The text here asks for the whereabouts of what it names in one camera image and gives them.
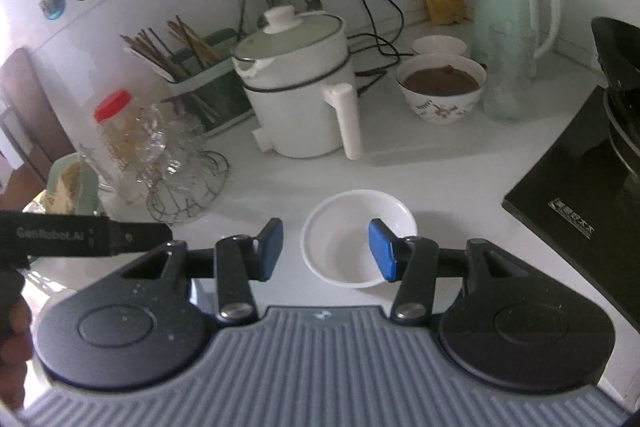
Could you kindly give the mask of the person left hand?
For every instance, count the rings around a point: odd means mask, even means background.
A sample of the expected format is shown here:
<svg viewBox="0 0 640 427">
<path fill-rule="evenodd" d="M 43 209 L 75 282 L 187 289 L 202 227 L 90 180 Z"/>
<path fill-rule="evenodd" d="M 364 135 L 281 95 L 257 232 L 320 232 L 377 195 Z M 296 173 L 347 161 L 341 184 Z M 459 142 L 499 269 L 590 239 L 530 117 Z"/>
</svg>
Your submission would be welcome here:
<svg viewBox="0 0 640 427">
<path fill-rule="evenodd" d="M 32 310 L 22 296 L 24 277 L 1 271 L 1 401 L 10 409 L 23 406 L 27 362 L 32 358 Z"/>
</svg>

